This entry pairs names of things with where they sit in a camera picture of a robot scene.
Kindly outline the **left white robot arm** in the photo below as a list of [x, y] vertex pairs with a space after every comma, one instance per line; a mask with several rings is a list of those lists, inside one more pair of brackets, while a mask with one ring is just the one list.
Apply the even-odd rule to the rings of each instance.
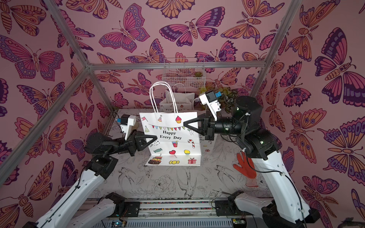
[[101, 133], [92, 134], [86, 141], [86, 152], [93, 156], [80, 174], [79, 179], [44, 216], [36, 222], [27, 222], [26, 228], [91, 228], [114, 212], [121, 212], [125, 198], [117, 193], [108, 194], [97, 206], [80, 216], [76, 212], [88, 196], [106, 180], [115, 169], [118, 160], [114, 154], [134, 156], [157, 140], [133, 130], [127, 139], [112, 139]]

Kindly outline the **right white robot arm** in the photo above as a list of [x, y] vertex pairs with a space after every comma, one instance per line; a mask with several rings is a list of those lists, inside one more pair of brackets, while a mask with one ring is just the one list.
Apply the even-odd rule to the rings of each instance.
[[277, 141], [260, 126], [262, 106], [256, 98], [236, 98], [230, 117], [219, 117], [221, 105], [213, 91], [200, 94], [199, 99], [209, 110], [183, 125], [213, 140], [216, 134], [234, 136], [253, 171], [262, 174], [273, 199], [259, 199], [244, 192], [229, 197], [233, 207], [263, 219], [269, 228], [305, 228], [320, 219], [317, 209], [310, 207], [299, 194], [287, 171]]

